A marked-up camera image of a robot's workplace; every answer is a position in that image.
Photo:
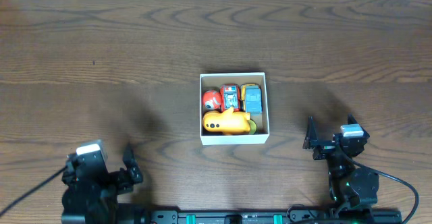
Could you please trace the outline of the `yellow white toy ball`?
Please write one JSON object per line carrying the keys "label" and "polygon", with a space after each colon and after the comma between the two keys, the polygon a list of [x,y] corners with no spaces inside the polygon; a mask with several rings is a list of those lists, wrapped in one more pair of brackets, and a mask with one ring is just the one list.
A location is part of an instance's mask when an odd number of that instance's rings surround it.
{"label": "yellow white toy ball", "polygon": [[250,126],[250,131],[249,134],[253,135],[257,132],[257,125],[253,120],[248,120],[249,126]]}

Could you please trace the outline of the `yellow grey toy truck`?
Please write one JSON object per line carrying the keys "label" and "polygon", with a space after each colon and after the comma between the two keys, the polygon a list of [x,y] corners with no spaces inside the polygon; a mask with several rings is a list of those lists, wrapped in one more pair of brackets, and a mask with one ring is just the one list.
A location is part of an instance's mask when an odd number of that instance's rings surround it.
{"label": "yellow grey toy truck", "polygon": [[241,89],[242,108],[250,114],[262,113],[261,88],[258,84],[243,84]]}

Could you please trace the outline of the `orange toy rhino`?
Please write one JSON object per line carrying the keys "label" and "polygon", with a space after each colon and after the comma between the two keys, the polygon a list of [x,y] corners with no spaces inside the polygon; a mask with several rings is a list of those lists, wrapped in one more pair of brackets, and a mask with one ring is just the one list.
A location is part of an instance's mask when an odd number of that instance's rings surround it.
{"label": "orange toy rhino", "polygon": [[250,113],[235,111],[233,107],[219,112],[206,112],[202,118],[202,126],[208,132],[221,132],[222,134],[248,134],[251,130],[249,124]]}

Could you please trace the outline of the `red toy car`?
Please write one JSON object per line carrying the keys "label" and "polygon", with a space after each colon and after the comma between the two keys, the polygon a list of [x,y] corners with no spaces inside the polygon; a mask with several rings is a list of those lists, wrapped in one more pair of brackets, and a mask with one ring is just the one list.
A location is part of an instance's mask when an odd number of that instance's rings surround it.
{"label": "red toy car", "polygon": [[222,96],[221,110],[225,111],[233,107],[234,111],[240,111],[240,88],[237,84],[224,84],[220,88]]}

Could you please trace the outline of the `red toy ball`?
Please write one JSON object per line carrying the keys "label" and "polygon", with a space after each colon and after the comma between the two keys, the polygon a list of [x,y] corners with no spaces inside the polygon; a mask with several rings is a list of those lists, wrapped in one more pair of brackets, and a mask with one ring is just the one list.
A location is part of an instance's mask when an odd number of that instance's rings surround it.
{"label": "red toy ball", "polygon": [[221,104],[221,94],[216,90],[208,90],[202,95],[202,105],[207,110],[218,110]]}

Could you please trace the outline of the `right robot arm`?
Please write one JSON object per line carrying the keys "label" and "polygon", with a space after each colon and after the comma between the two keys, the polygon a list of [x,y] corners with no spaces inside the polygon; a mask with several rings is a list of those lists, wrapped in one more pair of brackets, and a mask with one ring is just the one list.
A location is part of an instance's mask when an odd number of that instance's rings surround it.
{"label": "right robot arm", "polygon": [[341,132],[330,140],[320,140],[312,117],[308,118],[303,148],[313,151],[314,160],[325,160],[328,167],[329,194],[335,201],[329,208],[331,218],[361,216],[377,203],[379,176],[354,164],[353,158],[365,149],[370,135],[352,115]]}

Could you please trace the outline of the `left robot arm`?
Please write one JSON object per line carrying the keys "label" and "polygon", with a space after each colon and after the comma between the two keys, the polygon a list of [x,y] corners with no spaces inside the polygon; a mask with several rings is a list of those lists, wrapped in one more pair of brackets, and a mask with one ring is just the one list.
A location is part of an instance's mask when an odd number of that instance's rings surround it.
{"label": "left robot arm", "polygon": [[110,172],[105,164],[101,141],[89,142],[68,156],[62,182],[67,190],[62,197],[62,223],[149,223],[147,211],[139,206],[119,203],[117,197],[130,193],[143,175],[131,146],[125,148],[125,167]]}

